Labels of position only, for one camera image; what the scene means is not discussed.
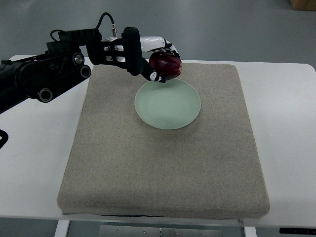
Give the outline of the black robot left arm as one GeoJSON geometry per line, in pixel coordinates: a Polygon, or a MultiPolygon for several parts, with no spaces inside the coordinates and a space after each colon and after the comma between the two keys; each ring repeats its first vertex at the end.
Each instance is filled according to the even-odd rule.
{"type": "Polygon", "coordinates": [[[103,18],[111,21],[112,34],[117,36],[111,14],[104,12],[95,28],[63,31],[56,30],[59,39],[47,43],[45,54],[0,63],[0,111],[6,112],[26,99],[48,103],[75,87],[91,75],[84,63],[80,46],[92,47],[101,43],[99,27],[103,18]]]}

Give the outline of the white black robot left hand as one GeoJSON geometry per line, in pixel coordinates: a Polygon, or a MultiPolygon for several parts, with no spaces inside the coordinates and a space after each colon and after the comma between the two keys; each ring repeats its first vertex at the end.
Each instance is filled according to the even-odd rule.
{"type": "Polygon", "coordinates": [[[167,81],[150,65],[149,58],[155,52],[166,52],[180,58],[171,42],[157,36],[140,37],[134,27],[126,27],[119,38],[115,24],[112,25],[112,34],[112,37],[102,40],[102,64],[126,69],[131,75],[142,75],[148,81],[167,81]]]}

